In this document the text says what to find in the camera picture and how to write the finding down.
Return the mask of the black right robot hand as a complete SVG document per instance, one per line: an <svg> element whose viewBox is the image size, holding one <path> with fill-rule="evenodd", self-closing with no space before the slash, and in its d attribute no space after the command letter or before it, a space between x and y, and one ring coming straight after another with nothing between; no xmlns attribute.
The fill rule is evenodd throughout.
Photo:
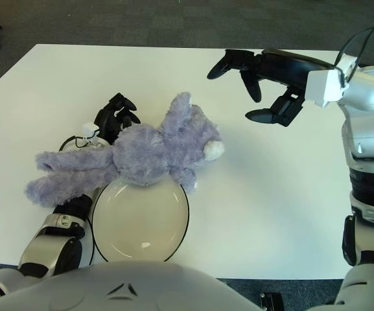
<svg viewBox="0 0 374 311"><path fill-rule="evenodd" d="M247 50L226 49L224 57L210 70L207 78L216 79L231 69L238 70L254 102L262 99L261 80L285 85L286 91L270 108L249 111L245 117L254 122L287 127L303 108L308 74L330 68L331 64L327 62L282 50L265 49L255 54Z"/></svg>

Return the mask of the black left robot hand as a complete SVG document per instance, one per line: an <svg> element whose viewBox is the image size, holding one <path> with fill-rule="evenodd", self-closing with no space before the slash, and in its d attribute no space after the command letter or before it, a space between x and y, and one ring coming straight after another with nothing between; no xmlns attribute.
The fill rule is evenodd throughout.
<svg viewBox="0 0 374 311"><path fill-rule="evenodd" d="M132 124L141 123L134 114L136 110L137 108L131 100L121 93L117 93L97 113L94 123L99 127L98 137L113 144L123 129Z"/></svg>

